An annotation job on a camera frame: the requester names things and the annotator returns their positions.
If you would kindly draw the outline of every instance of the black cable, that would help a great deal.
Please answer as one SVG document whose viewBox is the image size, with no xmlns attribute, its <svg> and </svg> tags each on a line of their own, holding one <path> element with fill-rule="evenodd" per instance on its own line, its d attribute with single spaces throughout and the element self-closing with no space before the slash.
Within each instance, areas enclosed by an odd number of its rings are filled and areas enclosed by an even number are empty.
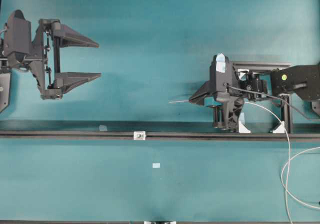
<svg viewBox="0 0 320 224">
<path fill-rule="evenodd" d="M 268 95 L 268 94 L 265 94 L 265 93 L 261 93 L 261 92 L 256 92 L 256 91 L 252 91 L 252 90 L 245 90 L 245 89 L 240 89 L 240 88 L 237 88 L 237 87 L 233 87 L 233 86 L 228 86 L 230 89 L 234 89 L 234 90 L 239 90 L 239 91 L 242 91 L 242 92 L 248 92 L 248 93 L 252 93 L 252 94 L 258 94 L 258 95 L 265 95 L 265 96 L 268 96 L 270 98 L 273 98 L 273 99 L 277 99 L 277 100 L 281 100 L 283 101 L 285 104 L 289 105 L 291 108 L 293 108 L 294 110 L 296 110 L 300 115 L 302 115 L 305 119 L 307 120 L 313 120 L 313 121 L 320 121 L 320 119 L 313 119 L 313 118 L 310 118 L 308 116 L 306 116 L 306 114 L 304 114 L 301 110 L 299 110 L 297 107 L 293 106 L 292 104 L 288 103 L 287 101 L 285 101 L 284 99 L 280 98 L 280 97 L 277 97 L 277 96 L 273 96 L 273 95 Z"/>
</svg>

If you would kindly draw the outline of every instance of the white cable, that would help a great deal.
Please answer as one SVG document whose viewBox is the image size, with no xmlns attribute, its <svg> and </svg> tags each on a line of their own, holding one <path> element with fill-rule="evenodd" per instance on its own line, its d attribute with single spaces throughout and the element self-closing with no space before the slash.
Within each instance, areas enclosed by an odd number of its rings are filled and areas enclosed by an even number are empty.
<svg viewBox="0 0 320 224">
<path fill-rule="evenodd" d="M 7 29 L 1 30 L 1 31 L 0 31 L 0 35 L 1 35 L 3 32 L 5 32 L 5 31 L 7 31 Z"/>
<path fill-rule="evenodd" d="M 169 101 L 169 104 L 181 103 L 181 102 L 189 102 L 189 100 L 176 100 L 176 101 Z"/>
<path fill-rule="evenodd" d="M 301 155 L 301 154 L 303 154 L 303 153 L 305 153 L 305 152 L 308 152 L 308 151 L 317 150 L 317 149 L 320 149 L 320 147 L 314 147 L 314 148 L 310 148 L 310 149 L 307 149 L 307 150 L 303 150 L 303 151 L 299 152 L 298 154 L 294 155 L 294 156 L 290 159 L 290 161 L 293 160 L 293 159 L 295 159 L 298 155 Z M 315 205 L 308 204 L 308 203 L 306 203 L 306 202 L 298 199 L 298 198 L 295 197 L 293 194 L 291 194 L 290 191 L 288 191 L 288 189 L 286 188 L 286 186 L 285 186 L 285 184 L 284 184 L 284 178 L 283 178 L 283 176 L 284 176 L 284 175 L 283 175 L 283 174 L 284 174 L 283 172 L 284 172 L 284 170 L 285 170 L 285 168 L 286 168 L 287 165 L 288 165 L 288 162 L 285 163 L 285 165 L 283 166 L 283 168 L 282 168 L 282 170 L 281 170 L 281 183 L 282 183 L 282 186 L 286 189 L 287 193 L 288 193 L 294 200 L 296 200 L 297 202 L 299 202 L 300 204 L 302 204 L 302 205 L 304 205 L 304 206 L 307 206 L 307 207 L 309 207 L 309 208 L 312 208 L 312 209 L 320 210 L 320 207 L 319 207 L 319 206 L 315 206 Z"/>
<path fill-rule="evenodd" d="M 284 131 L 285 131 L 285 133 L 286 133 L 286 137 L 287 137 L 287 140 L 288 140 L 288 146 L 289 146 L 289 152 L 288 152 L 288 155 L 289 155 L 289 158 L 288 158 L 288 161 L 286 162 L 286 165 L 285 166 L 287 166 L 287 178 L 286 178 L 286 180 L 285 180 L 285 183 L 286 184 L 284 184 L 283 182 L 283 185 L 284 185 L 284 187 L 285 187 L 285 194 L 284 194 L 284 198 L 285 198 L 285 202 L 286 202 L 286 204 L 285 204 L 285 209 L 286 209 L 286 213 L 287 213 L 287 215 L 288 215 L 288 219 L 289 219 L 289 221 L 290 221 L 290 223 L 291 224 L 293 224 L 293 222 L 292 222 L 292 219 L 291 219 L 291 215 L 290 215 L 290 211 L 289 211 L 289 207 L 288 207 L 288 194 L 289 194 L 289 191 L 288 191 L 288 179 L 289 179 L 289 172 L 290 172 L 290 163 L 291 163 L 291 144 L 290 144 L 290 138 L 289 138 L 289 135 L 288 135 L 288 132 L 287 132 L 287 130 L 286 130 L 286 128 L 285 128 L 285 126 L 284 126 L 284 124 L 282 123 L 282 121 L 279 119 L 279 117 L 277 117 L 277 115 L 276 114 L 274 114 L 271 110 L 269 110 L 269 109 L 267 109 L 266 107 L 264 107 L 264 106 L 262 106 L 262 105 L 258 105 L 258 104 L 256 104 L 256 103 L 252 103 L 252 102 L 248 102 L 248 101 L 245 101 L 245 103 L 246 104 L 251 104 L 251 105 L 255 105 L 255 106 L 258 106 L 258 107 L 260 107 L 260 108 L 262 108 L 262 109 L 264 109 L 264 110 L 266 110 L 266 111 L 268 111 L 271 115 L 273 115 L 278 121 L 279 121 L 279 123 L 280 123 L 280 125 L 282 125 L 283 126 L 283 128 L 284 128 Z"/>
</svg>

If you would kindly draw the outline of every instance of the small white piece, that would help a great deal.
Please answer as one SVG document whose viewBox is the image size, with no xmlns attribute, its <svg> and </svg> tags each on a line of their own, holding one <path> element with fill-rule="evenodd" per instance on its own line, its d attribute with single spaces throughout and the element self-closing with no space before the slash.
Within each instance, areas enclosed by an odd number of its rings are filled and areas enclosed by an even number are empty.
<svg viewBox="0 0 320 224">
<path fill-rule="evenodd" d="M 152 168 L 160 168 L 160 163 L 152 163 Z"/>
<path fill-rule="evenodd" d="M 134 134 L 134 140 L 145 140 L 146 138 L 146 132 L 145 131 L 135 131 Z"/>
<path fill-rule="evenodd" d="M 99 131 L 108 131 L 108 128 L 106 125 L 100 125 L 99 126 Z"/>
<path fill-rule="evenodd" d="M 281 122 L 282 125 L 279 125 L 276 129 L 272 131 L 273 134 L 284 134 L 285 133 L 285 126 L 284 121 Z"/>
<path fill-rule="evenodd" d="M 246 126 L 243 125 L 240 120 L 238 121 L 238 128 L 239 128 L 238 130 L 239 133 L 251 133 L 251 131 L 248 128 L 246 128 Z"/>
</svg>

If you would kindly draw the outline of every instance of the white label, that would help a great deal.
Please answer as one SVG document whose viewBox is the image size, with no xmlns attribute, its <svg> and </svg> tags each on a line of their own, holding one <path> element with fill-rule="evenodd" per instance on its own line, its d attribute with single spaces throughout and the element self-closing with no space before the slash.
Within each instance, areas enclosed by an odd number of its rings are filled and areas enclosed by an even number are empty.
<svg viewBox="0 0 320 224">
<path fill-rule="evenodd" d="M 152 163 L 152 168 L 160 168 L 160 163 Z"/>
</svg>

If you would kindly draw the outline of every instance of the teal table surface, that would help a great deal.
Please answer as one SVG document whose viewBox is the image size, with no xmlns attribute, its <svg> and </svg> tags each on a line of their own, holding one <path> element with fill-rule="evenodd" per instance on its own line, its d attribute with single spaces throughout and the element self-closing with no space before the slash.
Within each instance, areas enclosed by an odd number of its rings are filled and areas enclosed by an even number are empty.
<svg viewBox="0 0 320 224">
<path fill-rule="evenodd" d="M 102 73 L 62 100 L 44 101 L 30 73 L 13 72 L 1 129 L 85 129 L 90 122 L 96 130 L 104 121 L 202 126 L 212 121 L 210 108 L 169 101 L 187 99 L 209 79 L 216 53 L 293 65 L 320 60 L 320 0 L 2 0 L 1 7 L 1 24 L 21 9 L 33 36 L 38 19 L 57 18 L 92 38 L 98 49 L 61 50 L 61 70 Z M 295 95 L 293 103 L 313 115 Z M 274 121 L 252 106 L 244 113 L 257 126 Z M 294 120 L 307 123 L 296 113 Z M 315 145 L 294 143 L 293 152 Z M 0 139 L 0 219 L 287 221 L 279 178 L 287 146 Z M 315 204 L 318 157 L 295 160 L 289 181 Z M 291 199 L 289 207 L 294 221 L 320 220 L 320 212 Z"/>
</svg>

